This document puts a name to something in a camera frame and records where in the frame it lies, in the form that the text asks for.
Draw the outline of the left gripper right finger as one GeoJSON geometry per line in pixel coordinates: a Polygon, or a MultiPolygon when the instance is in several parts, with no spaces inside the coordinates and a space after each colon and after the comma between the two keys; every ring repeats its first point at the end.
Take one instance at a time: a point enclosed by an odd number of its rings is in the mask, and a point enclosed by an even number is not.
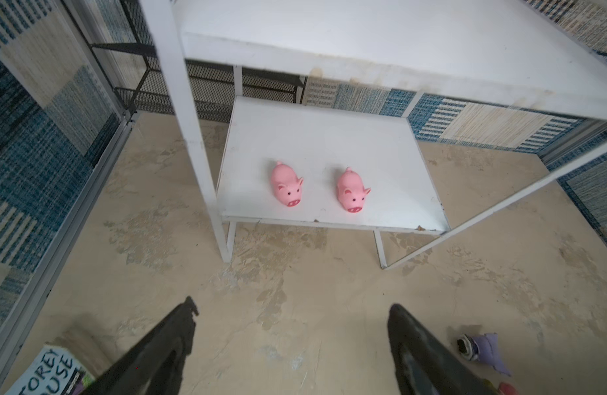
{"type": "Polygon", "coordinates": [[[400,304],[389,310],[387,334],[401,394],[495,393],[400,304]]]}

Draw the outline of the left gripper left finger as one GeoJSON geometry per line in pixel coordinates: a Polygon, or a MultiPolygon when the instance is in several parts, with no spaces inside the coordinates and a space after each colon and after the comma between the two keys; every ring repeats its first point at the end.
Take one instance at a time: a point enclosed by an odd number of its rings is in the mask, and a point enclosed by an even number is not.
{"type": "Polygon", "coordinates": [[[188,296],[84,393],[178,394],[185,361],[193,350],[198,314],[188,296]]]}

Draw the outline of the pink pig toy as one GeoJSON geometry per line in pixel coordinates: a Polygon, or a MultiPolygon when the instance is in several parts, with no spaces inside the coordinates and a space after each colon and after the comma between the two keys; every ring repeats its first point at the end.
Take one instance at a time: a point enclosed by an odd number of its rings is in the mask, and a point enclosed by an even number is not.
{"type": "Polygon", "coordinates": [[[286,164],[277,161],[270,177],[275,198],[287,207],[297,206],[302,199],[303,178],[286,164]]]}
{"type": "Polygon", "coordinates": [[[364,187],[361,177],[351,167],[346,168],[336,184],[337,199],[349,213],[361,212],[370,192],[371,188],[364,187]]]}

